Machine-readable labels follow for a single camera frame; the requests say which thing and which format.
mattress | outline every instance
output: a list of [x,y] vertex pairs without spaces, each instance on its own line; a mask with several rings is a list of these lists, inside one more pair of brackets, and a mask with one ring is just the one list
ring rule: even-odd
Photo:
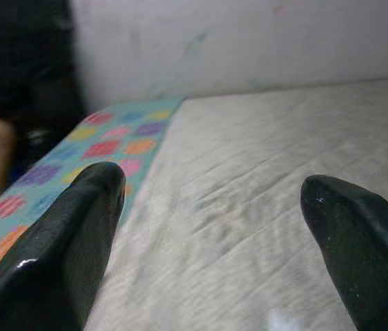
[[355,330],[300,211],[312,174],[388,200],[388,80],[186,101],[85,329]]

colorful patterned blanket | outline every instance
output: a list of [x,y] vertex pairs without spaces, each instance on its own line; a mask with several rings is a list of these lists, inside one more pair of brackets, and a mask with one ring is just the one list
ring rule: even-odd
[[73,179],[96,162],[113,161],[127,177],[121,226],[180,104],[126,103],[88,116],[0,197],[0,260]]

wrinkled white sheet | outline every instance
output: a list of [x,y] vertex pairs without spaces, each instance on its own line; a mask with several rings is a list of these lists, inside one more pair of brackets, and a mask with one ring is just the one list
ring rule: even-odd
[[388,200],[388,80],[186,101],[86,330],[355,330],[300,212],[311,174]]

bed sheet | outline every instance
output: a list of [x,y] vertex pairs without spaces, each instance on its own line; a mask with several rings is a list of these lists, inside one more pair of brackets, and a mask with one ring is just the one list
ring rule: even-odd
[[86,330],[355,330],[300,212],[312,174],[388,200],[388,80],[186,101]]
[[124,103],[88,116],[0,197],[0,260],[74,178],[96,162],[115,162],[127,177],[120,227],[180,103]]

white wall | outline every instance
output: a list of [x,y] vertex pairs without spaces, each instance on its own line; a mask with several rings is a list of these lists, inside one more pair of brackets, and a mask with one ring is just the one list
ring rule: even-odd
[[73,0],[93,110],[388,77],[388,0]]

